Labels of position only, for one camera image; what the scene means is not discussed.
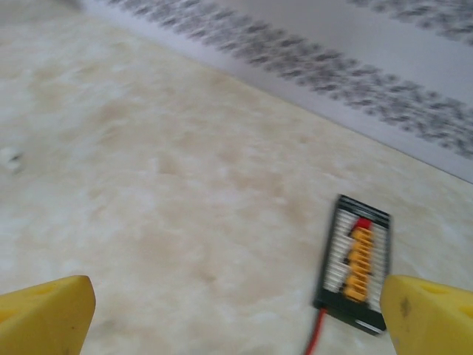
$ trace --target black circuit board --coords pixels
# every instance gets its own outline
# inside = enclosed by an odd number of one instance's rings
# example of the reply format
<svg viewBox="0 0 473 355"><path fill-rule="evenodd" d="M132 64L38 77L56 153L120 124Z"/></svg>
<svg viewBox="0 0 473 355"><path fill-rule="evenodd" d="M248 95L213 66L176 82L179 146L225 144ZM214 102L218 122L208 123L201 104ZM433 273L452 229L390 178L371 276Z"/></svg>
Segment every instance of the black circuit board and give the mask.
<svg viewBox="0 0 473 355"><path fill-rule="evenodd" d="M359 223L369 223L367 229ZM391 217L347 196L336 202L314 305L371 334L386 330L379 305L389 273ZM359 233L366 235L363 264L355 264ZM353 290L353 280L360 285Z"/></svg>

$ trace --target floor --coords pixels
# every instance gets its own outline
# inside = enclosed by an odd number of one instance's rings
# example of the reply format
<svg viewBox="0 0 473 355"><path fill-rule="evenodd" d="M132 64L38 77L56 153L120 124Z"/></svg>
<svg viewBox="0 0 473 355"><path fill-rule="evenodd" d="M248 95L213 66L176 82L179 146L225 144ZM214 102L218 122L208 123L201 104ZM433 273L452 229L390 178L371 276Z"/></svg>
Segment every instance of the floor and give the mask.
<svg viewBox="0 0 473 355"><path fill-rule="evenodd" d="M300 354L339 193L393 215L393 272L473 289L473 185L56 1L0 13L0 293L89 275L83 354ZM395 352L328 317L317 353Z"/></svg>

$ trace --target red wire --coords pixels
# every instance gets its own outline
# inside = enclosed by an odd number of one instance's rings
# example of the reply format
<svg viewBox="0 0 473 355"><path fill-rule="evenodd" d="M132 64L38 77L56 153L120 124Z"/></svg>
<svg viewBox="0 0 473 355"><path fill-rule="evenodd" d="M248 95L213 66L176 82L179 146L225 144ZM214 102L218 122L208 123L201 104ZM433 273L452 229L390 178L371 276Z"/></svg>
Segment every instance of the red wire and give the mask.
<svg viewBox="0 0 473 355"><path fill-rule="evenodd" d="M326 308L320 308L319 314L317 315L316 325L313 328L312 337L310 338L309 345L305 349L304 355L312 355L314 349L316 348L317 342L319 340L320 330L322 328L322 320L324 319L326 313Z"/></svg>

